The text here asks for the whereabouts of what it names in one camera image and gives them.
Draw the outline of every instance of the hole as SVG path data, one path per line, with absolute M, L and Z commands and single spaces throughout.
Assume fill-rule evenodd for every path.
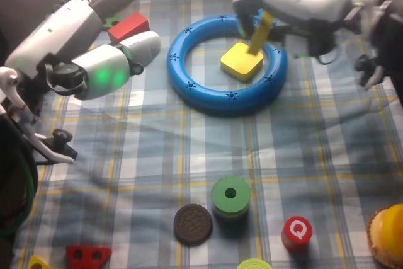
M 94 251 L 92 257 L 93 257 L 93 261 L 101 261 L 102 253 L 100 251 Z
M 227 198 L 235 198 L 236 195 L 237 195 L 237 192 L 236 192 L 235 189 L 233 189 L 233 188 L 228 188 L 228 189 L 225 191 L 225 196 L 226 196 Z
M 82 259 L 82 251 L 81 250 L 75 250 L 73 252 L 73 258 L 75 260 L 81 260 Z

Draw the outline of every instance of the table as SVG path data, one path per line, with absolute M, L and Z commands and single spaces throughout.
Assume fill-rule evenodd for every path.
M 136 10 L 162 39 L 161 54 L 142 75 L 93 101 L 46 97 L 41 133 L 72 132 L 79 156 L 72 165 L 39 167 L 40 187 L 16 238 L 12 268 L 26 268 L 34 253 L 53 269 L 67 268 L 68 244 L 110 246 L 112 269 L 234 269 L 247 258 L 274 269 L 375 268 L 366 224 L 377 209 L 403 202 L 403 111 L 389 81 L 370 91 L 355 84 L 352 66 L 364 43 L 339 33 L 336 62 L 290 58 L 287 81 L 270 106 L 217 118 L 183 104 L 170 87 L 166 56 L 181 30 L 231 13 L 231 0 L 142 1 L 122 15 Z M 235 42 L 197 46 L 186 64 L 195 81 L 243 87 L 219 68 Z M 95 44 L 103 43 L 105 33 Z M 251 187 L 245 233 L 227 238 L 214 221 L 205 244 L 181 246 L 173 236 L 176 211 L 186 203 L 211 211 L 211 188 L 226 175 Z M 290 256 L 281 243 L 283 223 L 293 215 L 314 229 L 309 259 Z

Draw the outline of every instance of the star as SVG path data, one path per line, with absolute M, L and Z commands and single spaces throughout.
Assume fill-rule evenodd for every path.
M 188 88 L 189 91 L 191 91 L 192 88 L 197 88 L 197 86 L 195 86 L 195 82 L 188 81 L 188 85 L 186 85 L 186 88 Z
M 174 53 L 173 55 L 170 55 L 169 56 L 169 61 L 175 61 L 176 62 L 176 59 L 179 59 L 179 57 L 176 55 L 176 53 Z
M 221 16 L 218 16 L 217 19 L 221 19 L 221 22 L 223 22 L 223 20 L 226 19 L 226 16 L 221 15 Z
M 237 95 L 238 93 L 233 93 L 233 92 L 229 92 L 229 94 L 226 94 L 227 96 L 228 96 L 228 101 L 231 101 L 231 100 L 235 100 L 236 98 L 235 98 L 235 96 Z

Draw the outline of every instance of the cupcake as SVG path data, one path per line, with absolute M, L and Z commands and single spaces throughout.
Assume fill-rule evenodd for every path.
M 403 269 L 403 204 L 378 210 L 367 229 L 372 256 L 392 269 Z

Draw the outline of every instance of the red cylinder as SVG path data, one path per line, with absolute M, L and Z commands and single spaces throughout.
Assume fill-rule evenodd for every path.
M 304 217 L 290 217 L 281 232 L 283 245 L 291 252 L 307 249 L 312 237 L 312 226 Z

